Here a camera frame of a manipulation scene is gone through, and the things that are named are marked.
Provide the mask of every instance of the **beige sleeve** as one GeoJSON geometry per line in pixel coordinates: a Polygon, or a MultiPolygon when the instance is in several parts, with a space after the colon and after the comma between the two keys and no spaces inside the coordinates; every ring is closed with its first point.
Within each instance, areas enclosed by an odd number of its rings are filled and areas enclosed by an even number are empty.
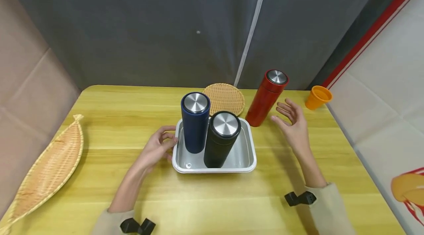
{"type": "Polygon", "coordinates": [[[133,217],[134,217],[134,210],[123,212],[123,213],[109,213],[107,212],[107,210],[105,210],[99,216],[91,234],[92,235],[124,234],[120,228],[122,221],[128,218],[133,218],[133,217]]]}
{"type": "Polygon", "coordinates": [[[324,188],[306,187],[306,190],[317,198],[309,208],[320,235],[355,234],[347,217],[343,199],[334,183],[329,183],[324,188]]]}

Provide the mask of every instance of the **rectangular tray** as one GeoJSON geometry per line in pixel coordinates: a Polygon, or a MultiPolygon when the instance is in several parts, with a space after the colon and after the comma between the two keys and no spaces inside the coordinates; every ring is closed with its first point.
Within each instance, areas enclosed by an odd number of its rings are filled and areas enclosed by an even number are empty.
{"type": "Polygon", "coordinates": [[[178,143],[174,147],[172,166],[179,173],[246,173],[256,167],[256,152],[249,123],[239,118],[241,131],[222,168],[207,168],[203,162],[205,150],[198,154],[187,151],[184,143],[183,120],[179,120],[175,135],[178,143]]]}

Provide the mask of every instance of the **thermos bottle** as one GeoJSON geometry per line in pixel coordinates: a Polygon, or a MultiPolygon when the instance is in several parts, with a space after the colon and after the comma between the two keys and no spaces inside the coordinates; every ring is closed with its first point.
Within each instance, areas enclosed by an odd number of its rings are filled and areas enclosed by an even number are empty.
{"type": "Polygon", "coordinates": [[[184,142],[190,153],[199,153],[205,147],[210,105],[209,98],[200,92],[188,93],[181,100],[184,142]]]}
{"type": "Polygon", "coordinates": [[[208,168],[221,168],[240,134],[241,124],[231,112],[215,113],[210,121],[203,161],[208,168]]]}
{"type": "Polygon", "coordinates": [[[279,70],[268,70],[265,73],[246,115],[246,121],[251,126],[262,124],[288,82],[288,76],[279,70]]]}

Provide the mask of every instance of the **red stripe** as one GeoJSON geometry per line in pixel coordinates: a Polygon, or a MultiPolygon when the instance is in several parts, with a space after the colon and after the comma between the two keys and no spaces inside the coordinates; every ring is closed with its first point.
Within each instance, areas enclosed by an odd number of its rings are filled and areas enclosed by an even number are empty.
{"type": "Polygon", "coordinates": [[[391,15],[393,15],[393,13],[395,13],[395,11],[405,1],[406,0],[393,0],[391,2],[390,6],[388,6],[385,9],[383,14],[380,15],[380,17],[376,20],[376,22],[373,23],[371,28],[368,29],[368,31],[365,33],[365,35],[359,40],[359,42],[356,43],[356,45],[352,48],[352,50],[343,58],[342,62],[340,62],[340,64],[335,68],[335,70],[330,74],[330,76],[323,82],[322,85],[324,87],[331,88],[331,87],[328,87],[329,84],[337,77],[337,75],[340,72],[343,71],[343,73],[344,73],[344,71],[346,71],[347,68],[349,68],[349,67],[346,67],[346,65],[349,64],[349,62],[361,50],[361,48],[366,45],[366,43],[371,39],[371,37],[374,34],[376,34],[376,32],[379,30],[379,28],[381,28],[384,25],[384,23],[387,22],[387,20],[391,17],[391,15]]]}
{"type": "Polygon", "coordinates": [[[333,82],[333,84],[331,84],[330,85],[330,87],[328,87],[328,89],[331,89],[331,87],[338,81],[338,79],[341,77],[341,76],[343,76],[343,74],[345,73],[345,71],[346,70],[348,70],[349,68],[350,68],[350,66],[351,65],[353,65],[353,63],[355,62],[355,60],[356,59],[358,59],[358,57],[360,57],[361,56],[361,54],[363,53],[363,51],[365,51],[367,48],[368,48],[368,46],[370,46],[371,45],[371,43],[372,42],[374,42],[374,40],[380,35],[380,33],[386,28],[386,26],[387,25],[389,25],[390,24],[390,22],[392,22],[392,20],[394,20],[394,18],[400,13],[400,11],[406,6],[406,4],[404,4],[404,6],[402,6],[402,8],[401,9],[399,9],[399,11],[393,16],[393,18],[391,19],[391,20],[389,20],[389,22],[388,23],[386,23],[386,25],[384,25],[384,27],[382,28],[382,30],[380,30],[378,33],[377,33],[377,35],[374,37],[374,39],[372,39],[371,40],[371,42],[369,42],[368,43],[368,45],[367,46],[365,46],[365,48],[356,56],[356,58],[352,61],[352,63],[350,63],[347,67],[345,67],[345,68],[343,68],[343,72],[337,77],[337,79],[336,79],[336,81],[334,81],[333,82]]]}

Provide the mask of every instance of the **gray backdrop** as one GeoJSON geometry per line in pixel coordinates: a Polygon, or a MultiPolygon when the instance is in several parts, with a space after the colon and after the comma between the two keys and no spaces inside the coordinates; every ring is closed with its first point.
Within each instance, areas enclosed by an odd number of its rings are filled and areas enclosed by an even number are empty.
{"type": "MultiPolygon", "coordinates": [[[[80,89],[234,83],[257,0],[20,0],[80,89]]],[[[367,0],[264,0],[238,87],[315,77],[367,0]]]]}
{"type": "Polygon", "coordinates": [[[368,0],[264,0],[238,87],[255,88],[270,68],[303,90],[368,0]]]}

